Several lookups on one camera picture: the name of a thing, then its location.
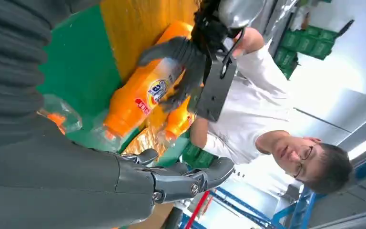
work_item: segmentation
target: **yellow surface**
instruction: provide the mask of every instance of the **yellow surface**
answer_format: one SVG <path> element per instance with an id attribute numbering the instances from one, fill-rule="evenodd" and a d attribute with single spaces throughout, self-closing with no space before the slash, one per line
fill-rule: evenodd
<path id="1" fill-rule="evenodd" d="M 125 83 L 141 53 L 173 21 L 193 25 L 199 0 L 105 0 L 101 4 L 107 36 Z"/>

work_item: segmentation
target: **white wall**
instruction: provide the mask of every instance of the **white wall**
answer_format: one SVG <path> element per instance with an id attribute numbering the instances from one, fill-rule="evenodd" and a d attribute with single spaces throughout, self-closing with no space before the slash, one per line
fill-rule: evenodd
<path id="1" fill-rule="evenodd" d="M 349 20 L 354 24 L 336 40 L 332 53 L 324 60 L 299 55 L 302 66 L 296 69 L 313 84 L 330 82 L 366 94 L 366 0 L 320 2 L 311 12 L 310 24 L 339 31 Z"/>

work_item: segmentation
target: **clear plastic bottle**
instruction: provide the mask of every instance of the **clear plastic bottle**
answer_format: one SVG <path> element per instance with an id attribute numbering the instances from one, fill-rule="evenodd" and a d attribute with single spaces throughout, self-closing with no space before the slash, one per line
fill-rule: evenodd
<path id="1" fill-rule="evenodd" d="M 63 134 L 80 130 L 82 118 L 67 102 L 53 94 L 44 94 L 44 106 L 37 113 L 52 120 Z"/>

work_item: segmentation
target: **green plastic crate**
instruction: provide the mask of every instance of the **green plastic crate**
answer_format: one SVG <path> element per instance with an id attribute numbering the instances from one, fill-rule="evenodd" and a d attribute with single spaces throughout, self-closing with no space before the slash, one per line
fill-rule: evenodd
<path id="1" fill-rule="evenodd" d="M 280 65 L 280 63 L 283 62 L 283 59 L 285 58 L 285 56 L 287 55 L 287 52 L 288 50 L 285 49 L 285 48 L 281 48 L 279 47 L 277 49 L 277 52 L 275 53 L 275 56 L 274 56 L 274 62 L 277 64 L 277 65 Z"/>
<path id="2" fill-rule="evenodd" d="M 291 68 L 280 68 L 281 72 L 284 74 L 286 79 L 290 79 L 291 75 L 293 74 L 294 70 Z"/>
<path id="3" fill-rule="evenodd" d="M 306 28 L 306 30 L 304 31 L 304 34 L 305 35 L 308 35 L 308 36 L 312 36 L 312 37 L 319 37 L 319 35 L 321 34 L 321 32 L 322 32 L 322 29 L 321 28 L 318 28 L 318 27 L 309 25 Z"/>
<path id="4" fill-rule="evenodd" d="M 296 52 L 288 51 L 281 63 L 278 63 L 281 67 L 290 67 L 293 63 L 294 58 L 296 57 Z"/>
<path id="5" fill-rule="evenodd" d="M 299 40 L 301 38 L 301 32 L 300 31 L 286 31 L 284 34 L 284 37 L 281 41 L 281 46 L 288 48 L 290 50 L 296 50 L 297 45 L 299 43 Z"/>
<path id="6" fill-rule="evenodd" d="M 301 36 L 299 44 L 296 48 L 297 52 L 310 53 L 315 47 L 317 39 L 310 36 Z"/>
<path id="7" fill-rule="evenodd" d="M 325 40 L 325 41 L 330 41 L 330 42 L 335 42 L 337 35 L 338 35 L 337 32 L 330 31 L 330 30 L 322 30 L 319 35 L 319 39 Z"/>
<path id="8" fill-rule="evenodd" d="M 194 162 L 197 159 L 200 151 L 200 148 L 189 142 L 183 150 L 183 160 L 187 163 Z"/>
<path id="9" fill-rule="evenodd" d="M 194 162 L 194 168 L 208 168 L 211 163 L 217 158 L 204 150 L 202 150 Z"/>
<path id="10" fill-rule="evenodd" d="M 318 41 L 312 51 L 308 54 L 323 60 L 332 51 L 332 47 L 335 43 L 327 41 Z"/>

